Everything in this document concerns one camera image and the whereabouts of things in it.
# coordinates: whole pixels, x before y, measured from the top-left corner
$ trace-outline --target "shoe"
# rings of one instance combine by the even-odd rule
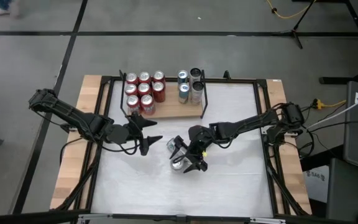
[[[10,12],[8,10],[3,10],[0,8],[0,16],[8,15],[8,14],[10,14]]]
[[[13,18],[18,18],[20,16],[19,0],[13,0],[9,4],[9,11],[11,12],[11,17]]]

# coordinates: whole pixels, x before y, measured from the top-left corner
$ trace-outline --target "wooden tray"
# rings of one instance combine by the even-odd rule
[[[178,83],[166,82],[165,101],[162,103],[155,102],[155,113],[146,115],[142,113],[144,118],[181,118],[191,116],[201,116],[203,114],[203,104],[191,105],[190,100],[182,104],[178,100],[179,90]]]

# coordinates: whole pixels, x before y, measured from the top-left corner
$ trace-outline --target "gray floor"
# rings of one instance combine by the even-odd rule
[[[0,18],[0,30],[72,30],[80,0],[23,0],[21,19]],[[305,3],[273,1],[279,13],[290,15]],[[295,19],[279,19],[263,0],[174,1],[89,0],[80,30],[214,30],[276,31],[291,29]],[[300,31],[356,31],[344,5],[316,4]],[[59,72],[69,37],[0,36],[0,214],[9,212],[25,171],[40,118],[27,109],[38,88],[51,88]],[[280,37],[77,37],[62,84],[60,98],[75,105],[83,75],[117,75],[199,67],[207,77],[229,70],[236,78],[283,80],[287,100],[301,106],[313,98],[336,103],[346,97],[345,86],[322,86],[320,76],[351,77],[358,73],[358,38]],[[308,124],[332,110],[312,111]],[[327,147],[341,143],[343,127],[319,131]],[[58,174],[58,153],[67,135],[51,126],[24,207],[46,211]],[[308,142],[307,136],[297,142]],[[323,150],[316,146],[316,152]]]

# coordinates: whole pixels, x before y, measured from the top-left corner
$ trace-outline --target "red soda can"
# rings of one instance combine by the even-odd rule
[[[129,112],[138,112],[140,114],[140,101],[139,98],[135,95],[128,96],[127,105]]]
[[[150,95],[142,96],[142,99],[140,100],[140,105],[145,114],[152,115],[155,113],[154,100],[152,96]]]
[[[127,83],[137,85],[139,83],[139,79],[135,73],[130,73],[127,75]]]
[[[153,84],[153,96],[157,103],[165,101],[165,88],[161,82],[155,82]]]
[[[152,90],[150,89],[150,86],[147,83],[139,84],[139,86],[137,87],[137,90],[139,92],[139,97],[142,97],[147,94],[150,95],[152,93]]]
[[[147,83],[147,84],[151,84],[152,83],[152,78],[150,77],[150,74],[147,72],[142,72],[139,75],[139,82],[140,83]]]
[[[125,87],[125,94],[127,96],[137,96],[137,87],[134,84],[129,84]]]
[[[161,82],[165,86],[165,75],[161,71],[156,71],[153,76],[153,82]]]

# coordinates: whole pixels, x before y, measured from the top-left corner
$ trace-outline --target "yellow cable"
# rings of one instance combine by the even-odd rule
[[[322,107],[335,107],[335,106],[339,106],[343,103],[346,103],[346,100],[342,100],[341,102],[333,104],[333,105],[325,105],[324,103],[322,103]]]
[[[272,3],[270,2],[270,0],[266,0],[266,1],[268,2],[268,4],[269,4],[271,10],[273,10],[273,6],[272,6]],[[307,10],[308,7],[309,7],[309,6],[306,6],[306,7],[305,7],[304,9],[302,9],[300,12],[297,12],[297,13],[295,13],[295,14],[292,15],[292,16],[281,16],[279,13],[277,13],[277,11],[274,11],[274,13],[275,13],[278,17],[280,17],[280,18],[282,18],[282,19],[291,19],[292,17],[297,16],[297,15],[301,14],[302,12],[304,12],[305,10]]]

